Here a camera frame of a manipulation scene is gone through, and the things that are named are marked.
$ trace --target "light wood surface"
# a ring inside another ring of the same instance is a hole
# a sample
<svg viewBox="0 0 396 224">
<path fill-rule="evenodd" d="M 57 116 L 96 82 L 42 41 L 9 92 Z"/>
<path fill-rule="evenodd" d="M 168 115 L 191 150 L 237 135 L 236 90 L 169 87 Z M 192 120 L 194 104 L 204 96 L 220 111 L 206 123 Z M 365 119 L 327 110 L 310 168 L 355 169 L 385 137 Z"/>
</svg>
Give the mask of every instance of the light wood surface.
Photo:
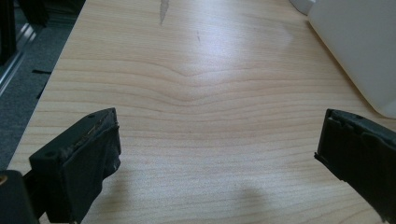
<svg viewBox="0 0 396 224">
<path fill-rule="evenodd" d="M 83 223 L 381 223 L 314 152 L 329 107 L 396 121 L 287 0 L 87 0 L 9 169 L 111 106 L 122 164 Z"/>
</svg>

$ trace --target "wood grain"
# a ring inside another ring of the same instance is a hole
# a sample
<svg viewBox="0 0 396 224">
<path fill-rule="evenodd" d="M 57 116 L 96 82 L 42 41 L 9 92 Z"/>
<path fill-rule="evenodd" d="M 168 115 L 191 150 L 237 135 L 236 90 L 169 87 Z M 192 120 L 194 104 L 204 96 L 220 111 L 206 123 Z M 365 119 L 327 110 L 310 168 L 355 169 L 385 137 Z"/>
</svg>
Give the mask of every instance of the wood grain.
<svg viewBox="0 0 396 224">
<path fill-rule="evenodd" d="M 115 106 L 121 167 L 84 223 L 381 223 L 314 160 L 325 110 L 396 130 L 289 1 L 87 0 L 10 169 Z M 42 223 L 48 223 L 43 217 Z"/>
</svg>

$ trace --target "screw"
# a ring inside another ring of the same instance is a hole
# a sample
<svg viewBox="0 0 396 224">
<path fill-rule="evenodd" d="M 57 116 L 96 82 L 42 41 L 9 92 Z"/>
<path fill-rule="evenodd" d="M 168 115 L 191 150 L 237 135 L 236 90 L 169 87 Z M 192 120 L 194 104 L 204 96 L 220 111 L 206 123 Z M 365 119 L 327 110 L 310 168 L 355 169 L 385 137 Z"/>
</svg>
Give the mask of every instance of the screw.
<svg viewBox="0 0 396 224">
<path fill-rule="evenodd" d="M 8 180 L 8 176 L 6 175 L 0 175 L 0 186 L 6 183 Z"/>
</svg>

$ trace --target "white object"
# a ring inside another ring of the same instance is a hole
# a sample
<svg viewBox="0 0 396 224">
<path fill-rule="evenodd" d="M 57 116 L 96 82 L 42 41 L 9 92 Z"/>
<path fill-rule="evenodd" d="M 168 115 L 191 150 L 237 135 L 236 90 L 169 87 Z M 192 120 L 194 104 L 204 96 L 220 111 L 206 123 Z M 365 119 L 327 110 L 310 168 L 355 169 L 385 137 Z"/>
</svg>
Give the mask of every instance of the white object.
<svg viewBox="0 0 396 224">
<path fill-rule="evenodd" d="M 318 0 L 308 18 L 373 108 L 396 119 L 396 0 Z"/>
<path fill-rule="evenodd" d="M 315 0 L 290 0 L 290 2 L 304 15 L 308 15 L 309 9 L 314 5 Z"/>
</svg>

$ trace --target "scratch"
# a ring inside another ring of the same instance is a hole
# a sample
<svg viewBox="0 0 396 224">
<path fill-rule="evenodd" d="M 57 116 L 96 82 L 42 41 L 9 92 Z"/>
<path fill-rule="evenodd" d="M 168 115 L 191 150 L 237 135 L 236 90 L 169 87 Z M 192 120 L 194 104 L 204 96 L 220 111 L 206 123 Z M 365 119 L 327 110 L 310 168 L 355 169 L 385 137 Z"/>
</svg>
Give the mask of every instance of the scratch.
<svg viewBox="0 0 396 224">
<path fill-rule="evenodd" d="M 197 38 L 198 38 L 198 42 L 201 43 L 201 37 L 199 36 L 199 32 L 197 31 Z"/>
<path fill-rule="evenodd" d="M 166 11 L 169 8 L 169 0 L 161 0 L 161 8 L 160 8 L 160 19 L 161 25 L 163 25 L 163 20 L 165 20 Z"/>
</svg>

